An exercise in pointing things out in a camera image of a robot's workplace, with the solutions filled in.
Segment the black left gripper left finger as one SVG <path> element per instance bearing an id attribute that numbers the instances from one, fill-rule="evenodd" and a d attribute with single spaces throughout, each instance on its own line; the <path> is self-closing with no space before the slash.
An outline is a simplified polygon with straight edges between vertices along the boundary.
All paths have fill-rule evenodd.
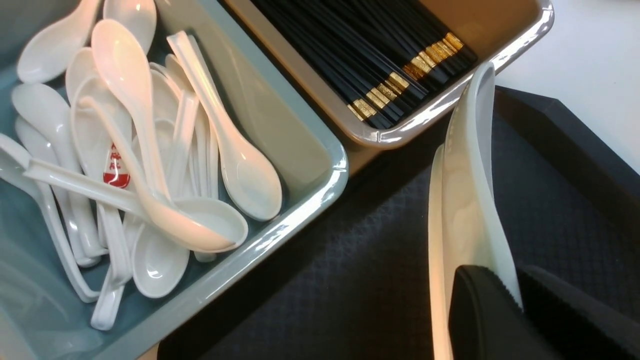
<path id="1" fill-rule="evenodd" d="M 457 267 L 448 316 L 455 360 L 559 360 L 500 278 L 477 265 Z"/>

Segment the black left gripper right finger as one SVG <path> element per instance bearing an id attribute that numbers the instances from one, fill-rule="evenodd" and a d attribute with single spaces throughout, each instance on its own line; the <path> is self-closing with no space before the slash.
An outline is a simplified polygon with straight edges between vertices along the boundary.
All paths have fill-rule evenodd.
<path id="1" fill-rule="evenodd" d="M 637 360 L 639 323 L 537 266 L 518 268 L 525 314 L 563 360 Z"/>

